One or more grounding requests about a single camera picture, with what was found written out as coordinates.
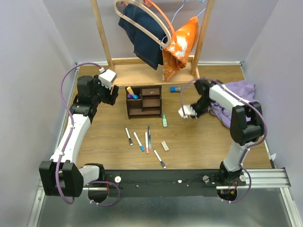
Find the white pen pink cap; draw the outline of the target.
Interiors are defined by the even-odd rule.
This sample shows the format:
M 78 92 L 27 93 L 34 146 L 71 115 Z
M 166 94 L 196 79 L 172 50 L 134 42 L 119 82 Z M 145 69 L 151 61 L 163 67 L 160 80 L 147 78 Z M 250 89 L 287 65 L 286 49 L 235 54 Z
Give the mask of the white pen pink cap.
M 145 150 L 146 150 L 146 154 L 149 154 L 148 132 L 145 132 Z

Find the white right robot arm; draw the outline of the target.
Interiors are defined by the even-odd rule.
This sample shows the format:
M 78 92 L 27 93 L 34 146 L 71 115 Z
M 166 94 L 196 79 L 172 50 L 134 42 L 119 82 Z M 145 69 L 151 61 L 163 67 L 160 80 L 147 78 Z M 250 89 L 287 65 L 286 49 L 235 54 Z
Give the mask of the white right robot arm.
M 241 164 L 249 149 L 265 134 L 261 104 L 242 99 L 219 82 L 198 80 L 194 86 L 201 97 L 190 105 L 189 114 L 192 118 L 205 114 L 214 102 L 231 113 L 229 130 L 232 145 L 218 173 L 218 181 L 229 185 L 240 176 Z

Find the beige eraser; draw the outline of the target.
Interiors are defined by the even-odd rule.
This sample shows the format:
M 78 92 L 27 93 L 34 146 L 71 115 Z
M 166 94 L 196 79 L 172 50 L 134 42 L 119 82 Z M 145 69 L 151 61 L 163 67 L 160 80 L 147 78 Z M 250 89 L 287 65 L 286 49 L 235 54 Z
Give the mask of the beige eraser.
M 168 145 L 167 145 L 167 143 L 166 143 L 165 141 L 162 141 L 162 142 L 161 142 L 161 145 L 162 145 L 163 149 L 164 149 L 166 152 L 169 151 L 169 147 L 168 147 Z

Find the brown wooden desk organizer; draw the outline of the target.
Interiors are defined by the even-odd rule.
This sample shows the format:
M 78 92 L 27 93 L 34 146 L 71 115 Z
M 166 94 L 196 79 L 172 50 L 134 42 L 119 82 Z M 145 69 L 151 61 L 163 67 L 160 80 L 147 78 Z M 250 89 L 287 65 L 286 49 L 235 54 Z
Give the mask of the brown wooden desk organizer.
M 162 86 L 132 86 L 138 99 L 127 98 L 126 108 L 128 119 L 162 117 Z

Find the orange plastic hanger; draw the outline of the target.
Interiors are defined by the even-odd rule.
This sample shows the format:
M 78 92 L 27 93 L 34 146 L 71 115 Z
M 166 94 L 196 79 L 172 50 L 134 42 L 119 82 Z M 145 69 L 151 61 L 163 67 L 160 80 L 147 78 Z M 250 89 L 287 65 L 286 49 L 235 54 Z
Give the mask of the orange plastic hanger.
M 127 5 L 132 4 L 134 6 L 137 6 L 138 8 L 142 9 L 144 12 L 146 12 L 150 17 L 152 17 L 157 24 L 162 28 L 162 30 L 165 33 L 165 36 L 167 37 L 167 41 L 163 42 L 162 40 L 158 39 L 157 36 L 155 36 L 153 33 L 151 33 L 149 30 L 135 22 L 134 20 L 130 19 L 128 16 L 126 16 L 123 12 L 121 12 L 118 9 L 118 4 L 121 4 L 121 2 L 127 3 Z M 165 21 L 167 22 L 169 27 L 166 27 L 166 25 L 162 22 L 162 20 L 150 9 L 150 7 L 155 7 L 156 10 L 163 16 Z M 165 13 L 152 1 L 152 0 L 115 0 L 114 1 L 114 10 L 116 14 L 124 19 L 125 21 L 129 22 L 142 32 L 144 32 L 146 35 L 148 35 L 153 41 L 155 41 L 157 44 L 159 44 L 162 48 L 167 48 L 171 44 L 171 37 L 173 37 L 174 42 L 177 42 L 177 36 L 176 31 L 171 23 L 171 21 L 168 19 L 168 17 L 165 15 Z

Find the white marker black blue cap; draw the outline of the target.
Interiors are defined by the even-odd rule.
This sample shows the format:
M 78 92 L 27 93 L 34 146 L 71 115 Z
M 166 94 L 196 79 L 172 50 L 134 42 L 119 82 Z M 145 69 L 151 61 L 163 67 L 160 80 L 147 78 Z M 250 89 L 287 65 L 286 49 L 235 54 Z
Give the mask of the white marker black blue cap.
M 163 169 L 166 169 L 167 167 L 166 167 L 165 163 L 162 161 L 162 159 L 159 156 L 158 152 L 155 149 L 153 150 L 153 152 L 156 155 L 157 159 L 159 160 L 159 162 L 160 162 L 161 166 L 163 167 Z

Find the purple cloth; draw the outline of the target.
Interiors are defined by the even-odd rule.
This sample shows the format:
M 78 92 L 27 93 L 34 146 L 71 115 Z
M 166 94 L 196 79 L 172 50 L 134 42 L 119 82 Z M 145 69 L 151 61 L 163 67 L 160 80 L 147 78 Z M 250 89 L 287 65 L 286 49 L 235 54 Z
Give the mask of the purple cloth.
M 249 102 L 256 101 L 254 99 L 256 86 L 254 83 L 249 83 L 245 80 L 230 82 L 225 84 L 226 87 L 236 95 L 248 100 Z M 211 103 L 209 113 L 216 116 L 227 128 L 230 128 L 231 113 L 218 102 Z

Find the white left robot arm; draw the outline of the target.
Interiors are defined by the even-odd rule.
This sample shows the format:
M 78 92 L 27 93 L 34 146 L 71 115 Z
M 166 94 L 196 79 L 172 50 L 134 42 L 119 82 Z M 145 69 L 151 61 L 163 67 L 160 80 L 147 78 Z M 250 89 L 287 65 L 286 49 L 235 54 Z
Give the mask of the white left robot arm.
M 48 196 L 79 197 L 83 187 L 95 187 L 105 181 L 102 164 L 86 164 L 78 168 L 77 157 L 84 136 L 92 124 L 100 103 L 114 105 L 119 87 L 114 85 L 115 72 L 81 76 L 77 80 L 77 95 L 70 107 L 71 117 L 63 137 L 49 161 L 41 162 L 39 173 Z

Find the pink highlighter orange cap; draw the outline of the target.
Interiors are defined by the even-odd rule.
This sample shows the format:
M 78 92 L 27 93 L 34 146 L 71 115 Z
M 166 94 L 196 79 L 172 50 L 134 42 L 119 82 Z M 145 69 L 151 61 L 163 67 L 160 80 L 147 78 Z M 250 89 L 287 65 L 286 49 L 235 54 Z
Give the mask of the pink highlighter orange cap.
M 134 96 L 134 92 L 131 87 L 127 87 L 126 90 L 131 96 Z

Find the orange white cloth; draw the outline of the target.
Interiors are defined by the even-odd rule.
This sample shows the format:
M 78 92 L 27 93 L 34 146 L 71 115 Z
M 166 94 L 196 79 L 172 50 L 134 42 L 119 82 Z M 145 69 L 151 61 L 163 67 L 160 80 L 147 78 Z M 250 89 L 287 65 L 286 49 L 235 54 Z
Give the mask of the orange white cloth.
M 176 31 L 176 40 L 172 38 L 169 47 L 162 50 L 163 81 L 168 82 L 186 67 L 189 55 L 197 42 L 198 32 L 199 20 L 194 16 Z

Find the black teal pen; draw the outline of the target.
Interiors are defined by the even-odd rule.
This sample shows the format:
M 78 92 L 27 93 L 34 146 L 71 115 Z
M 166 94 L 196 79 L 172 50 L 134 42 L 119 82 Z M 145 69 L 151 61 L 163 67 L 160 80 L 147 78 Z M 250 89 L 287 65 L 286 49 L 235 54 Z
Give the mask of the black teal pen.
M 151 128 L 150 128 L 150 125 L 148 125 L 148 147 L 149 147 L 149 150 L 152 150 Z

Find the blue grey cylinder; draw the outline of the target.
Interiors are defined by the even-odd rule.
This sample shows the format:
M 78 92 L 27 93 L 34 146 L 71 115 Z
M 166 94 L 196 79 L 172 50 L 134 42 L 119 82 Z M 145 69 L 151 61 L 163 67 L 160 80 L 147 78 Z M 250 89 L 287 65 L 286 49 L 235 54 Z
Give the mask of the blue grey cylinder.
M 180 93 L 182 88 L 181 87 L 170 87 L 169 90 L 171 93 Z

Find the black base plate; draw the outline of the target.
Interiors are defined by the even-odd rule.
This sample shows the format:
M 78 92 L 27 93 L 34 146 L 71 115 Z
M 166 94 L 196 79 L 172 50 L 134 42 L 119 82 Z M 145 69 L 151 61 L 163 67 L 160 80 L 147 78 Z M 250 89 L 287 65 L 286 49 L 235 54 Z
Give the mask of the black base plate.
M 216 197 L 218 190 L 246 185 L 238 177 L 222 181 L 218 169 L 105 170 L 104 176 L 121 197 Z

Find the small green bottle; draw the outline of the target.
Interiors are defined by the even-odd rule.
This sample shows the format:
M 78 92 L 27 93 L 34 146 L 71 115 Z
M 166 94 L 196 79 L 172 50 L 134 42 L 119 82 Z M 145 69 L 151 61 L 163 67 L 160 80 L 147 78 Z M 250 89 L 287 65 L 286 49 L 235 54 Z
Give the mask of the small green bottle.
M 166 115 L 164 113 L 162 114 L 162 125 L 165 128 L 168 126 L 167 118 L 166 118 Z

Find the beige wooden hanger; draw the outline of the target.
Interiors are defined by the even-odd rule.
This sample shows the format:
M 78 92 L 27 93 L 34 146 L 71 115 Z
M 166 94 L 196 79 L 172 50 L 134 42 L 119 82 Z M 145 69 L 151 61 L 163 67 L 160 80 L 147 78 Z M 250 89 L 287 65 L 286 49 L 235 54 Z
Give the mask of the beige wooden hanger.
M 118 25 L 125 31 L 135 50 L 167 48 L 175 30 L 165 14 L 168 25 L 150 9 L 162 10 L 151 0 L 115 0 L 114 10 L 119 16 Z

